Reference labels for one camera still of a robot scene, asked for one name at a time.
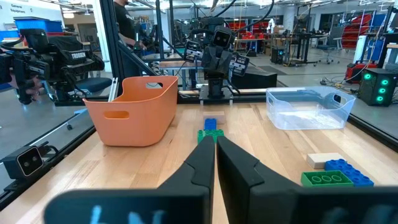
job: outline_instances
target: orange basket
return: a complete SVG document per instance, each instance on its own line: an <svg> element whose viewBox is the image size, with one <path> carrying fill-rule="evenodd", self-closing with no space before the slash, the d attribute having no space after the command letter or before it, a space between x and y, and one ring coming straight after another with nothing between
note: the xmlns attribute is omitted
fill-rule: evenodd
<svg viewBox="0 0 398 224"><path fill-rule="evenodd" d="M131 77L112 102L83 99L99 138L109 146L149 146L160 141L177 110L178 77ZM156 83L162 88L153 88Z"/></svg>

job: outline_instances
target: basket handle hole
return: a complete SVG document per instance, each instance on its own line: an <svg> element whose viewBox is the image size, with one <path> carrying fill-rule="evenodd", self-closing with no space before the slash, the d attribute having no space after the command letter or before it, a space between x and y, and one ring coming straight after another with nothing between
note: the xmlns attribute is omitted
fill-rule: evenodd
<svg viewBox="0 0 398 224"><path fill-rule="evenodd" d="M105 111L104 116L108 119L128 119L130 114L127 111Z"/></svg>
<svg viewBox="0 0 398 224"><path fill-rule="evenodd" d="M347 99L346 98L343 98L343 97L341 97L339 95L336 95L336 94L333 96L333 100L336 101L337 103L342 104L342 105L345 105L347 103Z"/></svg>
<svg viewBox="0 0 398 224"><path fill-rule="evenodd" d="M268 97L267 101L271 106L274 106L274 101L271 98Z"/></svg>
<svg viewBox="0 0 398 224"><path fill-rule="evenodd" d="M163 83L146 83L148 89L163 88Z"/></svg>

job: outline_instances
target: transparent bin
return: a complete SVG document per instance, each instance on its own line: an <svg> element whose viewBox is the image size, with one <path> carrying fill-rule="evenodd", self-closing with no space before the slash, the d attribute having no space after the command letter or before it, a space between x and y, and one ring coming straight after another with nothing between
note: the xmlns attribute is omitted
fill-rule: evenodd
<svg viewBox="0 0 398 224"><path fill-rule="evenodd" d="M268 88L267 115L283 130L344 128L355 97L332 87Z"/></svg>

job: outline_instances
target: white lego brick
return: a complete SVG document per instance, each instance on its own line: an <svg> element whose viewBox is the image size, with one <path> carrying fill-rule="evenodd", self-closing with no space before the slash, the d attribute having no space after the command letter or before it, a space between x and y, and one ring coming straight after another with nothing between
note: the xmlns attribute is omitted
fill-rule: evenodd
<svg viewBox="0 0 398 224"><path fill-rule="evenodd" d="M307 162L314 169L324 169L325 163L332 159L344 159L343 156L336 152L332 153L313 153L307 154Z"/></svg>
<svg viewBox="0 0 398 224"><path fill-rule="evenodd" d="M217 124L225 124L226 118L224 111L204 111L203 120L217 119Z"/></svg>

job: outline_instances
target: green lego brick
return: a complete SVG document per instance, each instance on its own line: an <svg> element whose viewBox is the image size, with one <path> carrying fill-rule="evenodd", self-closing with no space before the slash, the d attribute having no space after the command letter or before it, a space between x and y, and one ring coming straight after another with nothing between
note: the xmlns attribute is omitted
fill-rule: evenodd
<svg viewBox="0 0 398 224"><path fill-rule="evenodd" d="M304 187L353 187L354 183L340 170L303 172L301 183Z"/></svg>
<svg viewBox="0 0 398 224"><path fill-rule="evenodd" d="M217 136L224 136L223 130L199 130L198 131L198 144L205 136L212 136L214 142L217 142Z"/></svg>

